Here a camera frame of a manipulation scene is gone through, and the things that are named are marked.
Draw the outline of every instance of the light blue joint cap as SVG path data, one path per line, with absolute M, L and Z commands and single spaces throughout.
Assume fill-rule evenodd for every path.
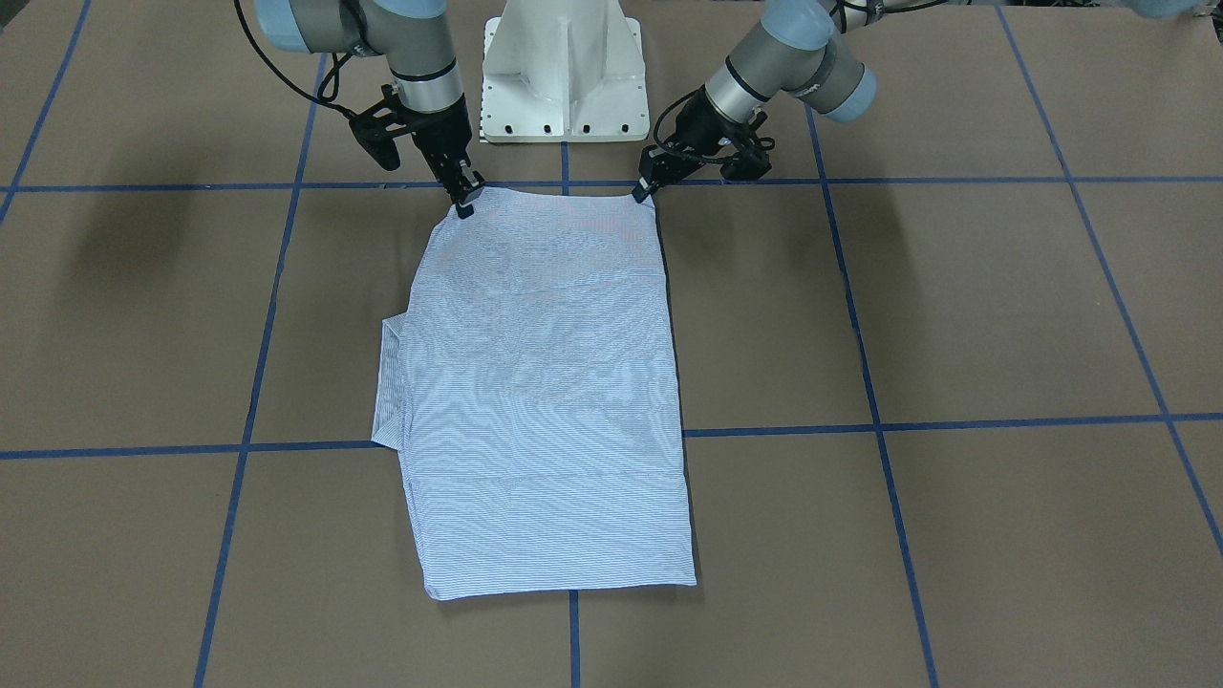
M 432 20 L 446 11 L 446 0 L 374 0 L 374 5 L 410 20 Z
M 819 50 L 837 33 L 828 10 L 817 0 L 768 0 L 761 26 L 773 38 L 799 50 Z
M 254 0 L 254 15 L 273 45 L 290 53 L 309 53 L 289 0 Z
M 879 84 L 874 79 L 874 72 L 871 71 L 871 67 L 862 65 L 862 81 L 857 82 L 857 88 L 854 89 L 854 93 L 849 94 L 849 98 L 844 103 L 826 114 L 826 117 L 834 122 L 849 122 L 862 116 L 862 112 L 871 106 L 871 103 L 874 101 L 874 92 Z
M 1197 0 L 1125 0 L 1129 9 L 1148 20 L 1162 20 L 1179 15 L 1196 4 Z

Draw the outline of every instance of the black object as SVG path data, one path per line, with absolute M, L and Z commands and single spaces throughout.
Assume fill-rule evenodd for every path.
M 412 143 L 424 155 L 433 177 L 450 194 L 460 218 L 471 216 L 472 200 L 484 189 L 484 177 L 471 169 L 467 144 L 467 97 L 438 112 L 407 109 L 390 86 L 383 86 L 383 99 L 349 120 L 352 136 L 384 170 L 400 165 L 395 138 L 412 134 Z
M 659 142 L 658 130 L 667 115 L 685 103 L 675 117 L 675 133 Z M 632 197 L 641 203 L 647 196 L 664 186 L 687 177 L 702 165 L 720 165 L 722 177 L 729 181 L 751 181 L 764 176 L 773 164 L 768 152 L 772 138 L 761 138 L 756 131 L 768 119 L 757 112 L 747 123 L 724 117 L 706 94 L 704 87 L 680 98 L 658 116 L 654 123 L 654 144 L 641 152 L 637 171 L 641 181 L 632 189 Z M 724 145 L 734 145 L 735 153 L 713 158 Z

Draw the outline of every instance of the table surface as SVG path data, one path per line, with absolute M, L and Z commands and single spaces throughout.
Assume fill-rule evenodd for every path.
M 451 6 L 475 94 L 499 6 Z M 624 6 L 653 114 L 759 11 Z M 700 587 L 439 605 L 367 439 L 445 194 L 283 88 L 226 2 L 29 5 L 0 37 L 0 683 L 1223 683 L 1210 22 L 942 7 L 849 39 L 866 116 L 783 98 L 767 178 L 657 198 Z M 640 147 L 471 154 L 626 193 Z

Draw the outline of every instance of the white mounting plate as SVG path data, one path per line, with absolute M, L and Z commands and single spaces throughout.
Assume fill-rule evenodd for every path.
M 625 21 L 640 51 L 641 23 L 629 17 Z M 493 17 L 484 24 L 486 55 L 500 22 L 500 17 Z M 565 116 L 566 106 L 569 103 L 543 98 L 516 76 L 484 75 L 479 139 L 488 143 L 603 143 L 642 141 L 649 134 L 649 103 L 643 76 L 604 78 L 586 98 L 572 103 L 571 117 Z M 565 131 L 563 122 L 566 120 L 571 122 L 570 131 Z

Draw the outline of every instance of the cloth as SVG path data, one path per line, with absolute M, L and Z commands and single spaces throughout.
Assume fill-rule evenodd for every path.
M 399 451 L 429 596 L 696 584 L 652 204 L 451 208 L 380 365 L 373 440 Z

